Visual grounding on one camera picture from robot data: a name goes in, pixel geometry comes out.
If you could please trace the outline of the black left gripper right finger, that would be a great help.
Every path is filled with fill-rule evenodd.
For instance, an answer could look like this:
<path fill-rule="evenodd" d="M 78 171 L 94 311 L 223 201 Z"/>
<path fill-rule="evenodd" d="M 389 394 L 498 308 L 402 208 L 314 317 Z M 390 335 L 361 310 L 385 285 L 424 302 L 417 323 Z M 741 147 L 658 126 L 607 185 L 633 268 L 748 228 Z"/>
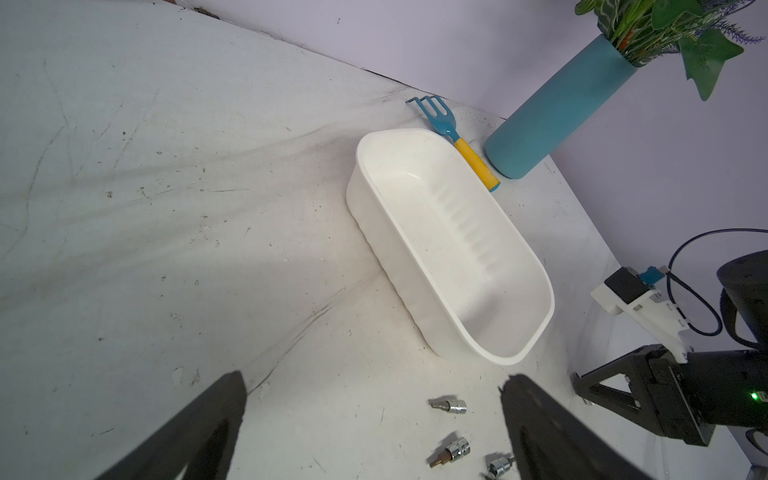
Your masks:
<path fill-rule="evenodd" d="M 522 479 L 646 479 L 648 476 L 561 406 L 529 377 L 500 389 L 512 451 Z"/>

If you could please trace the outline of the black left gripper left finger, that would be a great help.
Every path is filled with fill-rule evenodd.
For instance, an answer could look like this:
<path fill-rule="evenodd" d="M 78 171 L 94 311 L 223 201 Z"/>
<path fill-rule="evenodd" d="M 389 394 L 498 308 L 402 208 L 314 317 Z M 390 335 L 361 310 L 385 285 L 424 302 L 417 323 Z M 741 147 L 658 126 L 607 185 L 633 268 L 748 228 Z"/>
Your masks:
<path fill-rule="evenodd" d="M 243 375 L 220 377 L 101 479 L 225 479 L 247 403 Z"/>

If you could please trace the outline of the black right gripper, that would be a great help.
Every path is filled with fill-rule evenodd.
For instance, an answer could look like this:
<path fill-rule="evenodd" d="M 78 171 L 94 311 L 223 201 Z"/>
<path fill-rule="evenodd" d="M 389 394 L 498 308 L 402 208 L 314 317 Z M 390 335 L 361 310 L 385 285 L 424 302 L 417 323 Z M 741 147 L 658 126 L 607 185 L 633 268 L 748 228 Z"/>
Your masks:
<path fill-rule="evenodd" d="M 574 392 L 659 436 L 709 444 L 717 426 L 767 432 L 767 356 L 756 350 L 691 353 L 660 345 L 571 374 Z"/>

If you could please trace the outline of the silver socket bit small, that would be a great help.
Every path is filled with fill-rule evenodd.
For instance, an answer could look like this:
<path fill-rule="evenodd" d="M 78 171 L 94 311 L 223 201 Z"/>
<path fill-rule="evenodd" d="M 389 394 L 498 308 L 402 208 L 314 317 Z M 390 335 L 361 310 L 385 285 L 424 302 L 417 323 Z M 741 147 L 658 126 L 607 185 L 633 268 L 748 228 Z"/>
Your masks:
<path fill-rule="evenodd" d="M 511 453 L 495 452 L 484 457 L 486 472 L 483 474 L 485 479 L 496 480 L 508 472 L 515 462 L 515 457 Z"/>

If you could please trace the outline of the silver bit brown tip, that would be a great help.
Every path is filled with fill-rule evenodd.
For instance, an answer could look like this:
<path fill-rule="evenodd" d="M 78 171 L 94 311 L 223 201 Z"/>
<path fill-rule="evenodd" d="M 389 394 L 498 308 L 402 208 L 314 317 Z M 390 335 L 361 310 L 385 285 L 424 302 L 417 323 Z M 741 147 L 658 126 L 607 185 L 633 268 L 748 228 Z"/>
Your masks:
<path fill-rule="evenodd" d="M 468 455 L 471 451 L 468 440 L 464 437 L 458 437 L 453 442 L 445 446 L 433 460 L 429 462 L 430 468 L 452 463 Z"/>

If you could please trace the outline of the white plastic storage box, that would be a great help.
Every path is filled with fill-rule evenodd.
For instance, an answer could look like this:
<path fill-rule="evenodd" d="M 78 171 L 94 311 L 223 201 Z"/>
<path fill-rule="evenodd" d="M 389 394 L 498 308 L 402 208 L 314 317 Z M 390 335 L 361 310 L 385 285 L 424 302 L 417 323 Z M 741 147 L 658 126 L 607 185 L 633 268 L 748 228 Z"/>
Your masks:
<path fill-rule="evenodd" d="M 428 346 L 520 363 L 555 310 L 539 258 L 461 155 L 424 129 L 369 133 L 348 209 Z"/>

